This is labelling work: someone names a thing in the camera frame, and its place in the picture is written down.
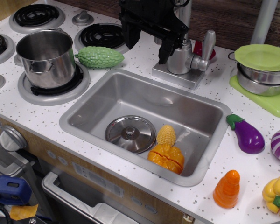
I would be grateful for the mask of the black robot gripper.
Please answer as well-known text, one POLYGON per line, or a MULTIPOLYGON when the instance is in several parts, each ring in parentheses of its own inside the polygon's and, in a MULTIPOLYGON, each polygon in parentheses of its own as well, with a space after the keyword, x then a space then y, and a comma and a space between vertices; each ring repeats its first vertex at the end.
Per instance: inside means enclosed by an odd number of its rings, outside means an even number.
POLYGON ((161 39, 159 64, 165 64, 184 41, 188 27, 174 13, 172 0, 120 0, 122 33, 128 49, 139 41, 141 31, 161 39))

